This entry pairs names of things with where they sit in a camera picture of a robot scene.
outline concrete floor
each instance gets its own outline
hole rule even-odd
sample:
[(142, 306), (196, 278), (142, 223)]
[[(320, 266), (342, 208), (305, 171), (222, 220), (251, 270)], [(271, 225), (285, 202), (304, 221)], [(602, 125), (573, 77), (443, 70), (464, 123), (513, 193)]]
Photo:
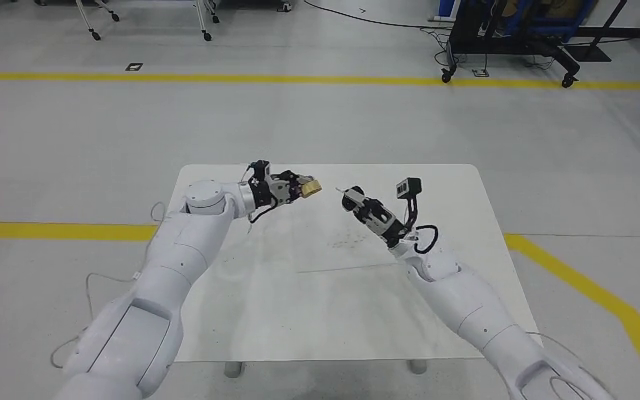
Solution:
[[(425, 23), (435, 6), (402, 0), (326, 7)], [(417, 30), (327, 14), (221, 9), (205, 43), (190, 3), (114, 0), (89, 8), (0, 3), (0, 72), (271, 73), (438, 77), (437, 45)], [(580, 79), (638, 80), (638, 42), (607, 45)], [(460, 71), (484, 62), (470, 58)], [(489, 57), (496, 79), (563, 75)], [(504, 232), (522, 233), (635, 308), (640, 257), (640, 93), (379, 85), (0, 81), (0, 221), (148, 223), (193, 163), (471, 163)], [(0, 241), (0, 397), (48, 398), (63, 377), (50, 351), (88, 322), (88, 272), (128, 277), (143, 244)], [(640, 359), (619, 321), (518, 253), (540, 330), (569, 344), (619, 399), (637, 398)], [(95, 285), (96, 304), (125, 288)], [(155, 399), (507, 399), (483, 360), (254, 363), (231, 381), (218, 364), (175, 365)]]

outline small camera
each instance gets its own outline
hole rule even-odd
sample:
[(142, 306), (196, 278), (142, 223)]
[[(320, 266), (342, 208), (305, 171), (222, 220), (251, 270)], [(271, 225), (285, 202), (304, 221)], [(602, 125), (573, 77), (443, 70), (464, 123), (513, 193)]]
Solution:
[(410, 199), (422, 192), (422, 182), (420, 178), (407, 178), (396, 185), (396, 197), (399, 199)]

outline table top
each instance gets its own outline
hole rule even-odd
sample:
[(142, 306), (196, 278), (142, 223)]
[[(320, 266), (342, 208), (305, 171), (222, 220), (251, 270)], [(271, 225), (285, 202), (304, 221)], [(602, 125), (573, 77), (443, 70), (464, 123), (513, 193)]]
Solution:
[[(182, 168), (169, 210), (197, 180), (237, 182), (246, 165)], [(437, 318), (385, 244), (340, 204), (359, 185), (399, 218), (404, 178), (422, 179), (417, 224), (436, 224), (457, 257), (498, 292), (525, 330), (537, 327), (478, 170), (472, 165), (277, 165), (313, 175), (308, 199), (231, 225), (216, 261), (182, 308), (183, 361), (481, 357)]]

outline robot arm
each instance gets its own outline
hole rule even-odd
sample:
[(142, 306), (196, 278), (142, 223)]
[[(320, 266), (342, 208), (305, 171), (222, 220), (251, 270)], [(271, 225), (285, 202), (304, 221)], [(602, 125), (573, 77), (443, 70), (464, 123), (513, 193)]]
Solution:
[(254, 174), (247, 182), (189, 185), (182, 208), (167, 213), (158, 227), (135, 285), (108, 303), (82, 334), (64, 367), (70, 380), (56, 400), (151, 396), (182, 343), (182, 304), (213, 263), (231, 222), (269, 206), (253, 223), (267, 211), (321, 190), (311, 176), (270, 174), (267, 161), (249, 168)]
[(562, 398), (586, 395), (592, 400), (612, 400), (583, 366), (551, 354), (516, 324), (493, 288), (446, 249), (437, 227), (413, 228), (418, 214), (415, 199), (421, 190), (417, 178), (397, 186), (398, 198), (407, 200), (406, 223), (380, 201), (366, 197), (358, 186), (343, 192), (342, 205), (403, 262), (409, 280), (445, 325), (478, 349), (498, 371), (511, 399), (560, 398), (557, 390), (564, 389)]

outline yellow floor line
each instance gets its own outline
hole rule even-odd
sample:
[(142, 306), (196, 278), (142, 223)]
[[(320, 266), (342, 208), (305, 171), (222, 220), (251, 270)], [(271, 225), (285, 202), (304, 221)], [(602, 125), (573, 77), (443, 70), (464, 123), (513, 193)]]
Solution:
[[(151, 239), (155, 229), (155, 225), (0, 222), (0, 239), (147, 241)], [(504, 239), (510, 250), (522, 253), (614, 314), (640, 354), (640, 314), (635, 308), (524, 236), (505, 234)]]
[(155, 225), (0, 222), (0, 239), (148, 241)]
[(591, 301), (615, 315), (622, 323), (636, 351), (640, 354), (640, 314), (635, 308), (607, 289), (598, 286), (587, 276), (558, 260), (524, 236), (505, 234), (504, 239), (510, 250), (522, 253)]
[[(154, 82), (154, 83), (235, 83), (235, 84), (320, 84), (320, 85), (395, 85), (444, 86), (440, 77), (392, 76), (311, 76), (311, 75), (230, 75), (230, 74), (145, 74), (145, 73), (67, 73), (0, 72), (1, 81), (67, 82)], [(559, 81), (526, 79), (454, 78), (453, 87), (561, 89)], [(576, 82), (572, 89), (640, 90), (640, 82)]]

